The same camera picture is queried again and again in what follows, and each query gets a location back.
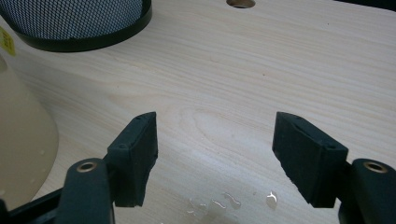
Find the black mesh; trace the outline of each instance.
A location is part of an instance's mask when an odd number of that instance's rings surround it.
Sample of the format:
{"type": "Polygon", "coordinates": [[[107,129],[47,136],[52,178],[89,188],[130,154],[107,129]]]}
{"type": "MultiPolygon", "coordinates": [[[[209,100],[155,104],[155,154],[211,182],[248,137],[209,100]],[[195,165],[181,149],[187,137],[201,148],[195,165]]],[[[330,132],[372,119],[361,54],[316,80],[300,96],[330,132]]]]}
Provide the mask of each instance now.
{"type": "Polygon", "coordinates": [[[0,13],[18,33],[50,40],[108,35],[134,24],[143,0],[0,0],[0,13]]]}

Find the water droplet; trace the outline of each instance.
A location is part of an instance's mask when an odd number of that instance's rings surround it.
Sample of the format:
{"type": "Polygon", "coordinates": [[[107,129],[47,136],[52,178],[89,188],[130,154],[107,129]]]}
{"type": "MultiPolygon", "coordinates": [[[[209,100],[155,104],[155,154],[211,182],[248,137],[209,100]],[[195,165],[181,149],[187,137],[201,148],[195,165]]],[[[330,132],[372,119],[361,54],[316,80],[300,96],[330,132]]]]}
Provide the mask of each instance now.
{"type": "Polygon", "coordinates": [[[275,210],[276,206],[277,206],[277,194],[276,194],[276,192],[271,190],[270,194],[267,195],[267,198],[266,198],[265,202],[267,203],[267,205],[271,209],[275,210]]]}
{"type": "Polygon", "coordinates": [[[231,207],[233,209],[239,209],[241,208],[241,202],[239,202],[238,200],[235,199],[235,197],[227,192],[222,193],[222,195],[224,196],[225,199],[228,199],[230,201],[231,207]]]}
{"type": "Polygon", "coordinates": [[[219,217],[219,216],[223,216],[226,211],[227,211],[226,205],[215,200],[210,201],[210,204],[208,206],[208,213],[210,215],[219,217]]]}
{"type": "Polygon", "coordinates": [[[189,206],[194,208],[194,209],[206,209],[206,203],[204,203],[204,201],[202,201],[202,199],[199,198],[190,198],[189,199],[189,206]]]}

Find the black plastic arm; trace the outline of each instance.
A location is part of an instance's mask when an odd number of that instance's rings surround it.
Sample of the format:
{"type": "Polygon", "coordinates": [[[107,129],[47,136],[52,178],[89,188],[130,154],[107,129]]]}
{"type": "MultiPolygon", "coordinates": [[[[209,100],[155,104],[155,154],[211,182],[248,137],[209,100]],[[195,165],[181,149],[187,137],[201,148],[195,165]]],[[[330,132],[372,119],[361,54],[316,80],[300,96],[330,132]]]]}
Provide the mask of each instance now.
{"type": "Polygon", "coordinates": [[[62,189],[10,212],[0,200],[0,223],[115,223],[116,206],[142,206],[149,172],[158,158],[155,112],[134,118],[101,159],[69,168],[62,189]]]}
{"type": "Polygon", "coordinates": [[[276,114],[273,151],[290,180],[314,207],[342,204],[342,224],[394,224],[396,173],[380,162],[346,161],[347,148],[307,120],[276,114]]]}

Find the yellow label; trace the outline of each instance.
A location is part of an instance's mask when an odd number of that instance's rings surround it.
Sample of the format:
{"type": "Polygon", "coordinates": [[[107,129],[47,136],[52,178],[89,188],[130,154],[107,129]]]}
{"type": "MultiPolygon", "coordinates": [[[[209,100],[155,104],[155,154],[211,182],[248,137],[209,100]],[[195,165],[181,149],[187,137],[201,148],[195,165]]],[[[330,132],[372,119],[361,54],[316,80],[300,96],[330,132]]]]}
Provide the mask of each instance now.
{"type": "Polygon", "coordinates": [[[15,47],[14,47],[14,40],[12,39],[11,35],[7,33],[0,26],[0,46],[6,50],[10,55],[15,56],[15,47]]]}

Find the light wood surface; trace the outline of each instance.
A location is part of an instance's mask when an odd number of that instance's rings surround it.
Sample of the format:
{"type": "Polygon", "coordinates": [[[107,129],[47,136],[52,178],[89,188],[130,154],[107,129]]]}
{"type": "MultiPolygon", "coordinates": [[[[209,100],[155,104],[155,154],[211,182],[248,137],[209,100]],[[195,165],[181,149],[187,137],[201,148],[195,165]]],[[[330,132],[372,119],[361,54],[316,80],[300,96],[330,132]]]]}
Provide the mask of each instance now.
{"type": "Polygon", "coordinates": [[[348,161],[396,167],[394,12],[330,0],[257,0],[249,9],[154,0],[148,27],[105,49],[45,52],[12,35],[17,56],[6,60],[60,133],[36,197],[60,188],[73,163],[105,156],[123,127],[150,111],[159,159],[144,206],[117,208],[118,223],[194,223],[189,198],[228,206],[212,223],[338,223],[339,203],[312,208],[280,167],[276,111],[313,122],[350,149],[348,161]],[[271,191],[276,209],[266,203],[271,191]]]}

